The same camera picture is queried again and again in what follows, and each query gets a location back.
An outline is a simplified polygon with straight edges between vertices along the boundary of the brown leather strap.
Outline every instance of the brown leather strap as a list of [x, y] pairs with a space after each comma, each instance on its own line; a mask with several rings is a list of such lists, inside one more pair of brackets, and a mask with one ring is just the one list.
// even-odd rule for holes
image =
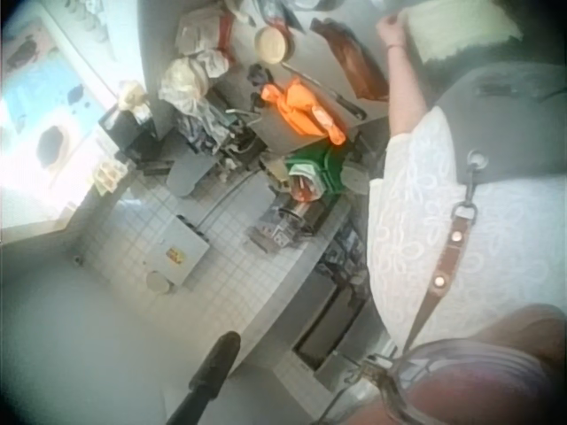
[[423, 302], [417, 311], [414, 324], [409, 331], [403, 352], [406, 352], [411, 347], [439, 301], [449, 292], [464, 253], [464, 248], [469, 240], [472, 224], [473, 219], [458, 216], [453, 218], [445, 247], [439, 256], [439, 261], [429, 281]]

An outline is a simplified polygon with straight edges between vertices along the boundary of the woman's arm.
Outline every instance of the woman's arm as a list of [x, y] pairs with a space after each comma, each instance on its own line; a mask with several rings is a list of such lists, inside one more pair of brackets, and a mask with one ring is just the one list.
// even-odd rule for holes
[[391, 15], [378, 22], [380, 38], [388, 55], [390, 75], [390, 133], [392, 136], [411, 133], [427, 113], [416, 72], [409, 62], [403, 13]]

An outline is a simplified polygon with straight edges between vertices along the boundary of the orange glove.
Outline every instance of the orange glove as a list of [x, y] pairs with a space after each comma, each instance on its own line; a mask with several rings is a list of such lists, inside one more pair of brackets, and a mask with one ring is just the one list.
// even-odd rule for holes
[[345, 142], [345, 133], [299, 78], [291, 81], [285, 93], [274, 84], [266, 84], [261, 95], [266, 102], [276, 104], [283, 118], [300, 135], [328, 135], [336, 145]]

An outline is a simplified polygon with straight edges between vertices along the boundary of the kitchen knife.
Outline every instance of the kitchen knife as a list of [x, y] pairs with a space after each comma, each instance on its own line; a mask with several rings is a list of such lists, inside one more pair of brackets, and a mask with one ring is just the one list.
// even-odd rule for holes
[[315, 86], [317, 86], [319, 89], [322, 89], [323, 91], [326, 91], [331, 97], [333, 97], [335, 99], [335, 101], [340, 104], [343, 108], [345, 108], [347, 111], [349, 111], [356, 119], [360, 120], [360, 121], [364, 121], [367, 118], [367, 114], [366, 112], [358, 107], [357, 105], [353, 104], [352, 102], [346, 100], [344, 97], [342, 97], [338, 92], [336, 92], [335, 90], [327, 87], [327, 86], [323, 86], [318, 80], [316, 80], [313, 77], [310, 77], [309, 75], [307, 75], [306, 73], [302, 73], [301, 71], [295, 69], [293, 66], [290, 66], [289, 64], [282, 62], [282, 66], [283, 68], [287, 69], [289, 72], [291, 73], [295, 73], [296, 75], [298, 75], [299, 77], [303, 78], [304, 80], [309, 81], [310, 83], [314, 84]]

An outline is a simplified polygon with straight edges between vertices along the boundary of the white patterned shirt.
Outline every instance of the white patterned shirt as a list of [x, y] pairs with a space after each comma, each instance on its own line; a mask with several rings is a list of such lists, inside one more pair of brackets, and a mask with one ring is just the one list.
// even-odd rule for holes
[[[567, 177], [479, 185], [478, 219], [449, 293], [414, 346], [466, 337], [519, 307], [566, 310]], [[370, 186], [368, 264], [372, 294], [401, 348], [463, 201], [445, 114], [434, 108], [412, 134], [388, 145], [384, 179]]]

